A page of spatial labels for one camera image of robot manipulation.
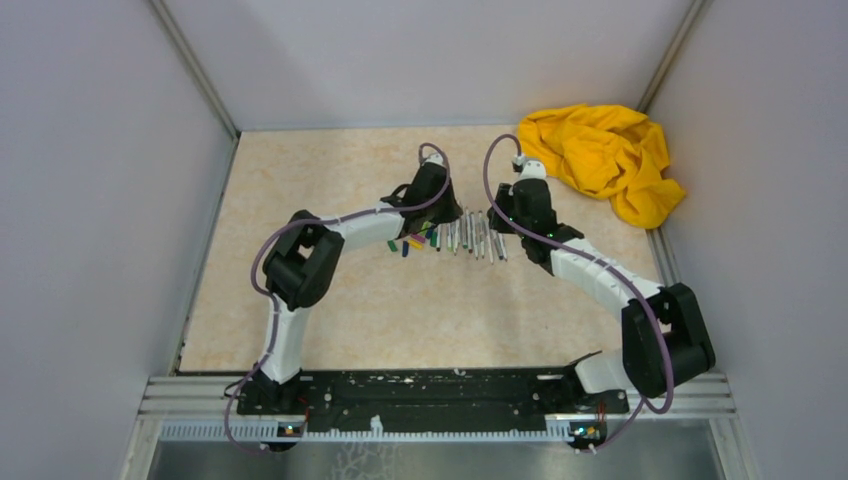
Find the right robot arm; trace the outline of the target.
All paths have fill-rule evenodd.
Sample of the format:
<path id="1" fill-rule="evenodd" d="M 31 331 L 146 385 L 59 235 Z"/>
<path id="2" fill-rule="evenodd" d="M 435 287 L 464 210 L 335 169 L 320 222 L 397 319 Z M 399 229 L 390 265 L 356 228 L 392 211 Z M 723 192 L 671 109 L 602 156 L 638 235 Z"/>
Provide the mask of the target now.
<path id="1" fill-rule="evenodd" d="M 711 370 L 716 356 L 694 291 L 683 283 L 646 280 L 600 253 L 585 235 L 558 221 L 546 181 L 502 183 L 489 192 L 490 225 L 515 234 L 527 258 L 579 287 L 617 317 L 621 346 L 572 363 L 563 398 L 590 411 L 603 392 L 633 388 L 657 398 Z"/>

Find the yellow end rainbow marker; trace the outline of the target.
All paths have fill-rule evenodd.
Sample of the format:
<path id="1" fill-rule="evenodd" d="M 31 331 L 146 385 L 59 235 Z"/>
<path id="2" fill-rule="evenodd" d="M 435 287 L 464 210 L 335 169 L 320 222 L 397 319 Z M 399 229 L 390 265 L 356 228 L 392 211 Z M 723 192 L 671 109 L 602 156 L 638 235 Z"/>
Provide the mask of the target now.
<path id="1" fill-rule="evenodd" d="M 475 215 L 475 227 L 477 237 L 477 250 L 481 259 L 486 258 L 486 233 L 485 233 L 485 216 L 479 210 Z"/>

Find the green long nib marker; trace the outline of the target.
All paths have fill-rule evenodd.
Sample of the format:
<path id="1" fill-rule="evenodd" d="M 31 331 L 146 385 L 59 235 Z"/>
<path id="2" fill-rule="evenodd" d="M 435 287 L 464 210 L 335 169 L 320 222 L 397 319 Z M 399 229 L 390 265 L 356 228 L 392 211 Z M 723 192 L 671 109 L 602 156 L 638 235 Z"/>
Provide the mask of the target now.
<path id="1" fill-rule="evenodd" d="M 461 242 L 461 226 L 460 226 L 459 220 L 455 220 L 454 222 L 452 222 L 450 224 L 449 234 L 450 234 L 450 238 L 449 238 L 449 240 L 450 240 L 450 251 L 452 252 L 452 254 L 454 256 L 457 256 L 458 252 L 460 250 L 461 244 L 462 244 L 462 242 Z"/>

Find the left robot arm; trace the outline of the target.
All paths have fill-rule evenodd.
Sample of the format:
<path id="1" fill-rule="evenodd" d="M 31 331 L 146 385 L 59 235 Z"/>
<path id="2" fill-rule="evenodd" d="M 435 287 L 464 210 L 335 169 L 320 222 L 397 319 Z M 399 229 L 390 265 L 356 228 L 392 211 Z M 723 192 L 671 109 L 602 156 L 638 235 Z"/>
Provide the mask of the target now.
<path id="1" fill-rule="evenodd" d="M 295 212 L 265 245 L 252 272 L 261 270 L 269 297 L 266 352 L 260 371 L 268 380 L 260 399 L 277 414 L 292 411 L 300 388 L 292 379 L 301 371 L 305 328 L 312 308 L 328 292 L 340 257 L 378 243 L 417 234 L 426 223 L 451 223 L 461 216 L 444 156 L 421 161 L 412 180 L 372 208 L 337 217 Z"/>

